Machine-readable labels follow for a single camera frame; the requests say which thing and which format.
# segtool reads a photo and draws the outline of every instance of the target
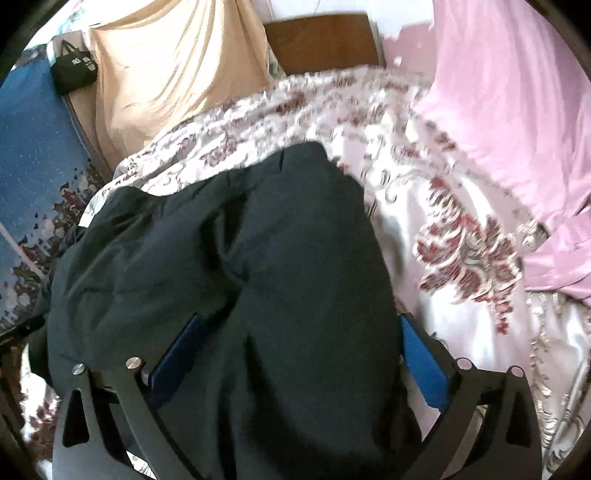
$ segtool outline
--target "black handbag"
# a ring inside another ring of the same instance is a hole
[[[61,41],[61,55],[51,67],[57,93],[66,95],[90,85],[96,81],[97,73],[98,65],[89,51],[79,50],[66,40]]]

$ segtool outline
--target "black garment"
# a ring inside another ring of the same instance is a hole
[[[363,191],[319,144],[168,197],[118,190],[45,292],[61,395],[74,364],[123,365],[199,316],[158,414],[205,478],[383,478],[420,442]]]

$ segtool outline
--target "beige curtain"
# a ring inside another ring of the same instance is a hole
[[[249,0],[155,0],[90,38],[97,136],[112,167],[160,131],[269,84],[265,29]]]

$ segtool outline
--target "wrinkled cloth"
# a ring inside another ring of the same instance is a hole
[[[556,292],[525,291],[519,258],[545,241],[544,230],[453,139],[414,113],[427,88],[420,76],[367,67],[291,76],[188,119],[121,162],[81,225],[92,225],[121,187],[170,195],[288,145],[322,143],[329,160],[365,186],[398,310],[413,313],[456,358],[524,369],[549,475],[591,419],[587,310]],[[412,382],[409,402],[427,434],[438,413]]]
[[[591,307],[591,229],[580,214],[591,192],[591,82],[525,0],[433,4],[437,71],[415,109],[561,237],[544,247],[554,261],[524,257],[527,288],[560,290]],[[568,237],[577,242],[567,247]]]
[[[170,196],[119,189],[77,229],[48,289],[60,395],[73,365],[153,358],[191,321],[191,355],[147,396],[166,396],[158,418],[202,477],[378,480],[412,461],[388,271],[363,188],[320,144]]]
[[[162,129],[269,85],[268,44],[249,0],[154,0],[91,28],[101,150],[121,157]]]

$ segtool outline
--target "pink sheet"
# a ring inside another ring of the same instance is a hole
[[[525,0],[433,4],[437,71],[415,109],[552,234],[524,258],[528,288],[561,289],[591,306],[589,79]]]

